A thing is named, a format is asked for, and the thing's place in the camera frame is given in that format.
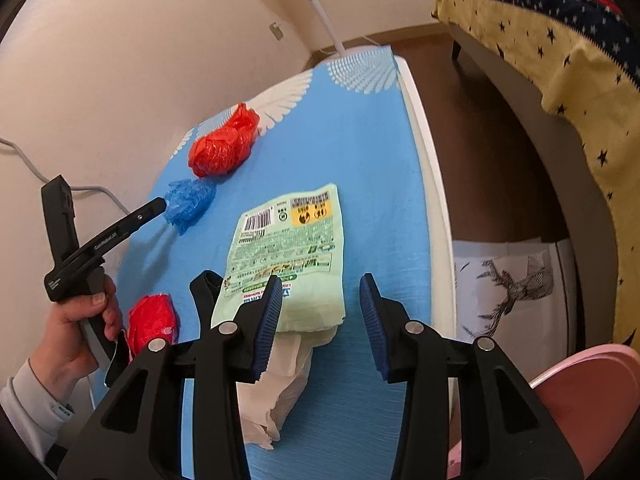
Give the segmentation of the left hand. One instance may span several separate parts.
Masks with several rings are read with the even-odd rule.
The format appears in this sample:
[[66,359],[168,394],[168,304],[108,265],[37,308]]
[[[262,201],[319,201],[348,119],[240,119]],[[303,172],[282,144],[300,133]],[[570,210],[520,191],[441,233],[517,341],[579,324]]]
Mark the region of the left hand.
[[58,403],[66,404],[81,378],[98,368],[79,325],[94,316],[105,323],[104,336],[114,341],[122,330],[122,312],[116,285],[108,275],[104,276],[102,292],[51,307],[40,344],[29,358],[36,378]]

